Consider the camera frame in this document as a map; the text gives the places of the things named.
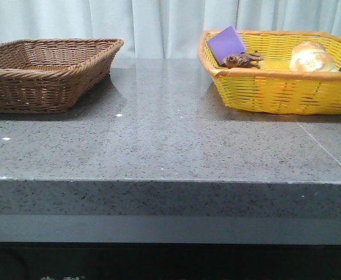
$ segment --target bread roll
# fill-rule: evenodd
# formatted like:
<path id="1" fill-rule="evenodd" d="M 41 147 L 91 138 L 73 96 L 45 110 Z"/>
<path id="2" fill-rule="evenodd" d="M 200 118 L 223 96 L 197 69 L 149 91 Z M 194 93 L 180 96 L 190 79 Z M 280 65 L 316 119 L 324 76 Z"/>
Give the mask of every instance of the bread roll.
<path id="1" fill-rule="evenodd" d="M 301 51 L 314 50 L 314 51 L 325 51 L 325 47 L 322 43 L 306 40 L 302 41 L 300 44 L 296 45 L 292 50 L 292 57 Z"/>
<path id="2" fill-rule="evenodd" d="M 293 48 L 290 69 L 305 72 L 338 71 L 333 57 L 316 41 L 303 41 Z"/>

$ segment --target purple object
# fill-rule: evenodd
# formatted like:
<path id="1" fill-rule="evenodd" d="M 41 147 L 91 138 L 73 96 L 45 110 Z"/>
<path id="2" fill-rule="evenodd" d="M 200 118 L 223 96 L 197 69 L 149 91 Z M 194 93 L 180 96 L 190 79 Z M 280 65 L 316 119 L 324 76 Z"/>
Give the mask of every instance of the purple object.
<path id="1" fill-rule="evenodd" d="M 242 53 L 247 48 L 236 29 L 231 25 L 208 40 L 208 45 L 219 65 L 232 53 Z"/>

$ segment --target countertop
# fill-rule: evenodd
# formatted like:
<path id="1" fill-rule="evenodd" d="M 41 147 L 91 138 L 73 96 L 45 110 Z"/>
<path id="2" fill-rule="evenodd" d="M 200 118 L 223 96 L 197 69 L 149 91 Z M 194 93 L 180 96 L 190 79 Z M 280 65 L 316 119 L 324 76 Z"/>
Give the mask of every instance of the countertop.
<path id="1" fill-rule="evenodd" d="M 0 114 L 6 215 L 337 221 L 341 115 L 238 111 L 197 59 L 115 59 L 66 113 Z"/>

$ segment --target yellow wicker basket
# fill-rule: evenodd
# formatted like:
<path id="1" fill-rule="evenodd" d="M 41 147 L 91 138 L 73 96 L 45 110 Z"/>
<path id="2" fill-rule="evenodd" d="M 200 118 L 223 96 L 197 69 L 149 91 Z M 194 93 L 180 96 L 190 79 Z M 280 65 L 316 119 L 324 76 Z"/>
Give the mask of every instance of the yellow wicker basket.
<path id="1" fill-rule="evenodd" d="M 341 114 L 341 72 L 289 70 L 293 47 L 303 40 L 321 42 L 341 67 L 341 37 L 322 31 L 240 30 L 247 52 L 265 59 L 261 69 L 223 68 L 207 40 L 221 30 L 205 30 L 198 56 L 211 74 L 226 106 L 276 114 Z"/>

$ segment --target white curtain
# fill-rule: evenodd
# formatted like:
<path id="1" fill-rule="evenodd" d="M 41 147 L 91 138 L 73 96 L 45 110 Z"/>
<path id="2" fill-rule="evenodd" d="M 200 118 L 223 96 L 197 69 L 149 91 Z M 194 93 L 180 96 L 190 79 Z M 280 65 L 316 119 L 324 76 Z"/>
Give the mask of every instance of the white curtain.
<path id="1" fill-rule="evenodd" d="M 341 36 L 341 0 L 0 0 L 0 43 L 119 37 L 120 58 L 196 58 L 202 31 L 229 25 Z"/>

